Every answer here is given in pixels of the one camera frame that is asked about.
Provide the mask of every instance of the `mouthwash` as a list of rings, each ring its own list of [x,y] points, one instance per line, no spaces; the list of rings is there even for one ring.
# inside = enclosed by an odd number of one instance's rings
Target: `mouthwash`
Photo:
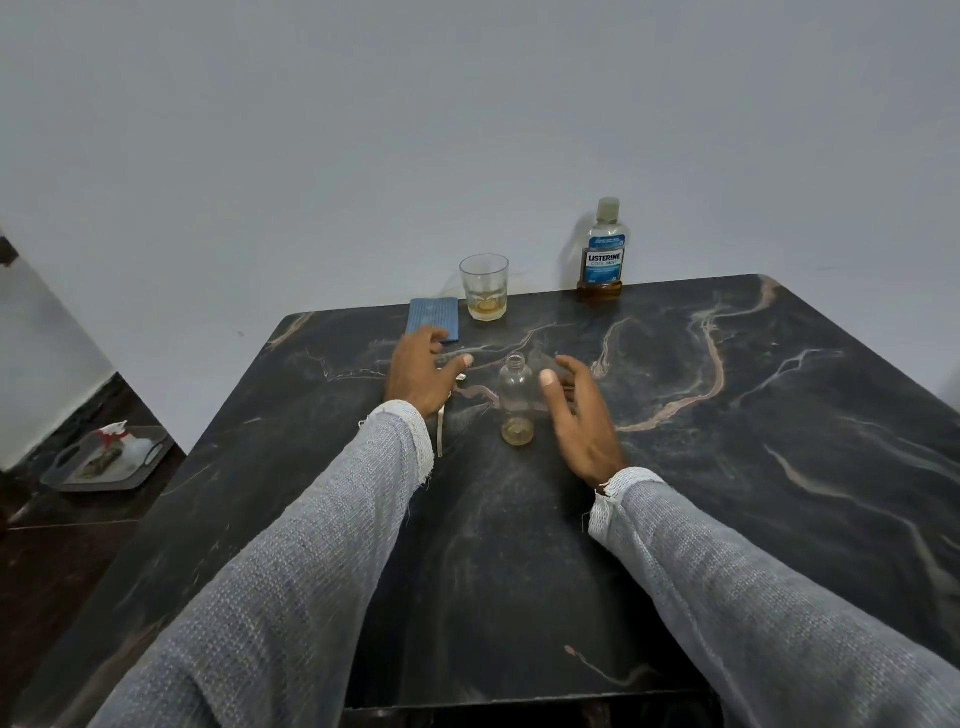
[[[620,201],[615,197],[601,198],[580,264],[577,291],[583,301],[615,299],[623,290],[620,277],[630,230],[619,218]]]

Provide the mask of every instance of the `frayed cuff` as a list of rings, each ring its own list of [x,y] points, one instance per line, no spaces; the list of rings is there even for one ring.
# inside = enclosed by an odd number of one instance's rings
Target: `frayed cuff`
[[[418,484],[422,485],[433,470],[433,443],[430,442],[430,433],[427,432],[423,416],[408,401],[390,400],[374,409],[367,419],[371,420],[381,412],[396,415],[410,427],[410,434],[413,435],[414,446],[417,448],[417,469],[420,477]]]
[[[601,496],[597,493],[593,508],[590,509],[589,534],[596,541],[607,545],[607,533],[613,522],[613,513],[620,506],[624,495],[631,487],[639,483],[662,483],[663,479],[646,468],[624,468],[614,475],[609,483],[601,486],[606,493]]]

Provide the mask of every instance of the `table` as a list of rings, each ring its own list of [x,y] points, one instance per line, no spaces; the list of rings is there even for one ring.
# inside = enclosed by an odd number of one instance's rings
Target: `table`
[[[285,319],[16,709],[82,723],[189,599],[272,522],[382,398],[406,305]],[[585,533],[592,496],[545,415],[498,434],[510,352],[591,364],[629,459],[960,666],[960,416],[765,277],[510,299],[461,340],[444,458],[367,615],[353,708],[655,691],[703,678]]]

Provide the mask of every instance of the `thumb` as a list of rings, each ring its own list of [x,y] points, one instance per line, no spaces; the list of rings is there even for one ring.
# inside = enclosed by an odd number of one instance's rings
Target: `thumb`
[[[543,390],[546,406],[550,410],[550,417],[553,418],[553,426],[559,431],[562,426],[572,423],[573,413],[570,412],[570,407],[566,403],[564,388],[557,373],[552,369],[544,369],[540,372],[540,389]]]
[[[440,374],[444,378],[444,386],[452,392],[454,385],[457,383],[457,377],[465,372],[472,363],[473,354],[470,353],[450,359],[446,366],[440,370]]]

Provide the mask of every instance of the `grey sleeve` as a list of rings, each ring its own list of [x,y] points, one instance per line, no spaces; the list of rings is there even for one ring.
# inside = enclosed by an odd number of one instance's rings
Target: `grey sleeve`
[[[789,569],[641,468],[590,535],[750,726],[957,726],[960,671]]]
[[[367,607],[432,467],[416,409],[374,410],[160,634],[91,725],[335,726]]]

